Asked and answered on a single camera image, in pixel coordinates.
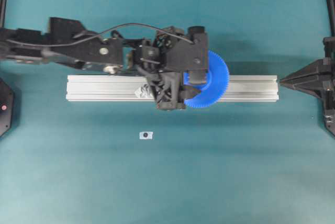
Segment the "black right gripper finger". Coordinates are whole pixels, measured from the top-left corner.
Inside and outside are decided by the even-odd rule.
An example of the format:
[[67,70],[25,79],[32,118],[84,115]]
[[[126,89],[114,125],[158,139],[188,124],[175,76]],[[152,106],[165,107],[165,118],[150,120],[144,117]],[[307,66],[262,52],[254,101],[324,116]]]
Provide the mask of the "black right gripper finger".
[[308,95],[312,95],[319,99],[324,98],[327,93],[327,91],[323,87],[322,82],[306,82],[300,84],[280,82],[280,85],[294,91],[299,91]]
[[293,81],[305,77],[310,77],[314,75],[319,75],[327,73],[327,59],[319,59],[311,64],[303,67],[302,69],[289,74],[288,76],[282,78],[280,82],[288,82],[288,81]]

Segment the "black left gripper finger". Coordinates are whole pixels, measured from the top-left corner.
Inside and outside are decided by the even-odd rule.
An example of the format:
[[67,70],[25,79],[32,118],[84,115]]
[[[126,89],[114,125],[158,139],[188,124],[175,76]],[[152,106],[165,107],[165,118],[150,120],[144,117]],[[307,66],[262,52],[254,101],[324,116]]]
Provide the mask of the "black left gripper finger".
[[187,83],[194,86],[207,84],[207,72],[207,69],[187,71]]
[[199,94],[199,89],[183,84],[183,74],[179,72],[161,72],[146,76],[157,109],[183,110],[185,100]]

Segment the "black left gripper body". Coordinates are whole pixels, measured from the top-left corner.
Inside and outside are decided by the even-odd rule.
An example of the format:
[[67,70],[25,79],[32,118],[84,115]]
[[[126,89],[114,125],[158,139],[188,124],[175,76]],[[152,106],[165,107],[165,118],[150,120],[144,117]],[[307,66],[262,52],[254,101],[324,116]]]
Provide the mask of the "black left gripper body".
[[130,49],[126,54],[127,66],[125,76],[141,76],[137,67],[149,73],[169,72],[166,67],[166,54],[172,50],[179,39],[157,31],[153,40],[147,38],[125,39],[125,47]]

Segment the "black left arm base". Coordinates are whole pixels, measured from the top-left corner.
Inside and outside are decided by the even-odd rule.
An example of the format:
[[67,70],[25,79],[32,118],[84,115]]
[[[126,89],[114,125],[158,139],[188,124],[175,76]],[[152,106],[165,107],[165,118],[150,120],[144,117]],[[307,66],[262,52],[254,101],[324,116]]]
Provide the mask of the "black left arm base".
[[0,134],[2,137],[11,128],[14,92],[2,79],[0,85]]

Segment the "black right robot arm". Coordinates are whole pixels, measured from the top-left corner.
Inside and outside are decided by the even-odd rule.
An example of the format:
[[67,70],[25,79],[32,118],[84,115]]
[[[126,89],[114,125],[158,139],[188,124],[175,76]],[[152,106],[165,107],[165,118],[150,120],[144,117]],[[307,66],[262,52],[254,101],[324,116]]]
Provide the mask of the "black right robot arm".
[[280,85],[322,101],[325,128],[334,134],[334,37],[323,39],[325,57],[282,78]]

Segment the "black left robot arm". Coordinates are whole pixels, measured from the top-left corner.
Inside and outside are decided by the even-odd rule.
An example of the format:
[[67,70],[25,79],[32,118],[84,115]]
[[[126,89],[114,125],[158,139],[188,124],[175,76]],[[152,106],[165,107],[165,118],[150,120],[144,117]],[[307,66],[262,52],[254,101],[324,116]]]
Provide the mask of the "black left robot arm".
[[110,37],[87,30],[78,20],[52,17],[46,33],[1,29],[1,59],[25,64],[57,63],[116,76],[142,76],[160,110],[184,109],[200,93],[209,70],[208,37],[202,26],[187,31],[155,29],[153,39]]

